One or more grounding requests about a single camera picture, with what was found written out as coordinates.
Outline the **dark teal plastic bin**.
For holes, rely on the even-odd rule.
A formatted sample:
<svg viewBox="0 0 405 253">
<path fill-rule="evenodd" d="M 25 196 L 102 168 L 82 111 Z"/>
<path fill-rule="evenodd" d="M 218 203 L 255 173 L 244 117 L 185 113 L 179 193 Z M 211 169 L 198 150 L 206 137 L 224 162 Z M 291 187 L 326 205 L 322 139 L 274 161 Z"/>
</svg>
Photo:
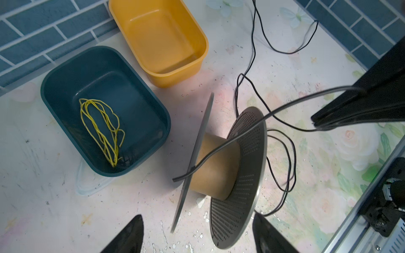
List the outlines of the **dark teal plastic bin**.
<svg viewBox="0 0 405 253">
<path fill-rule="evenodd" d="M 95 46 L 52 70 L 41 97 L 90 168 L 119 177 L 166 141 L 167 109 L 115 49 Z"/>
</svg>

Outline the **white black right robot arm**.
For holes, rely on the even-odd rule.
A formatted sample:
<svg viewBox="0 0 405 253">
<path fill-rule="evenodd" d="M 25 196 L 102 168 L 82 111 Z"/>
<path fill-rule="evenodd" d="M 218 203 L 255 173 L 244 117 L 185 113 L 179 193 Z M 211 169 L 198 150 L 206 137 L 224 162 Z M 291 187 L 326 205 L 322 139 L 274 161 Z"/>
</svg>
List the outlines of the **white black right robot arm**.
<svg viewBox="0 0 405 253">
<path fill-rule="evenodd" d="M 318 130 L 332 130 L 360 123 L 403 122 L 405 120 L 405 40 L 401 39 L 354 87 L 315 113 L 311 120 Z M 370 197 L 360 208 L 371 227 L 390 236 L 405 218 L 405 160 L 396 158 Z"/>
</svg>

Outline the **yellow plastic bin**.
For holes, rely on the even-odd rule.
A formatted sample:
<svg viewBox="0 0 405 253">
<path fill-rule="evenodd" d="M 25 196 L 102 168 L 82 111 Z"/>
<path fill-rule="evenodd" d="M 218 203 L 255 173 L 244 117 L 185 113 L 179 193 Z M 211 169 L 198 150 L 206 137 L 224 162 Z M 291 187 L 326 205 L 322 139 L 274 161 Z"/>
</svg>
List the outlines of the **yellow plastic bin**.
<svg viewBox="0 0 405 253">
<path fill-rule="evenodd" d="M 153 85 L 168 88 L 201 68 L 208 39 L 183 1 L 109 1 L 109 10 Z"/>
</svg>

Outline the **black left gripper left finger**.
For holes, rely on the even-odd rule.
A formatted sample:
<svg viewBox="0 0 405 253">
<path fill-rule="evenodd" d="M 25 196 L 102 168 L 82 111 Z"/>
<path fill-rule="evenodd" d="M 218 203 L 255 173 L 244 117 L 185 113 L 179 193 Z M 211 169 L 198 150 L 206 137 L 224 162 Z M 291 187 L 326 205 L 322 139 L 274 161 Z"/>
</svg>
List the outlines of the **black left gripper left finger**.
<svg viewBox="0 0 405 253">
<path fill-rule="evenodd" d="M 101 251 L 102 253 L 140 253 L 144 237 L 142 215 L 135 216 Z"/>
</svg>

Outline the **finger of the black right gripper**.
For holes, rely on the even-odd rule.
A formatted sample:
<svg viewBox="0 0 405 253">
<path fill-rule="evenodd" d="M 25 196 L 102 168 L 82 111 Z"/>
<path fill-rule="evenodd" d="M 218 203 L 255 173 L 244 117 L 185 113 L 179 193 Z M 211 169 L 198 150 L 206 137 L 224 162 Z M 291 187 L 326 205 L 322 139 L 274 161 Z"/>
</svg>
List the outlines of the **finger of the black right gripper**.
<svg viewBox="0 0 405 253">
<path fill-rule="evenodd" d="M 365 93 L 346 91 L 315 113 L 316 128 L 405 120 L 405 42 L 399 41 L 354 87 Z"/>
</svg>

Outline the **grey perforated cable spool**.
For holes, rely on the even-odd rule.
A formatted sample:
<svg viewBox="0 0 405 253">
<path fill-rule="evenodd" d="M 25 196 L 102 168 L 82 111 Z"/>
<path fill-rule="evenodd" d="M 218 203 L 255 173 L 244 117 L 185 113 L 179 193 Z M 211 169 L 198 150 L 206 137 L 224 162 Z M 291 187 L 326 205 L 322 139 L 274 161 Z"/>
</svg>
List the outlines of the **grey perforated cable spool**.
<svg viewBox="0 0 405 253">
<path fill-rule="evenodd" d="M 184 177 L 171 232 L 189 191 L 211 198 L 209 226 L 214 245 L 229 249 L 246 229 L 258 201 L 267 154 L 267 127 L 257 107 L 245 109 L 227 138 L 206 129 L 214 103 L 211 94 Z"/>
</svg>

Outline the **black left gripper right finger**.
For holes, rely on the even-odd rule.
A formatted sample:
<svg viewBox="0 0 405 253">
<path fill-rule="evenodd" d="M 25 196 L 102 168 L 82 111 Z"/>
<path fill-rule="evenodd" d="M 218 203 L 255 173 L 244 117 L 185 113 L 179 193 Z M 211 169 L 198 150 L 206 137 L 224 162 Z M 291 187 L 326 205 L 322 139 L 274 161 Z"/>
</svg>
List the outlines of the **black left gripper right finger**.
<svg viewBox="0 0 405 253">
<path fill-rule="evenodd" d="M 252 230 L 257 253 L 298 253 L 262 214 L 255 213 Z"/>
</svg>

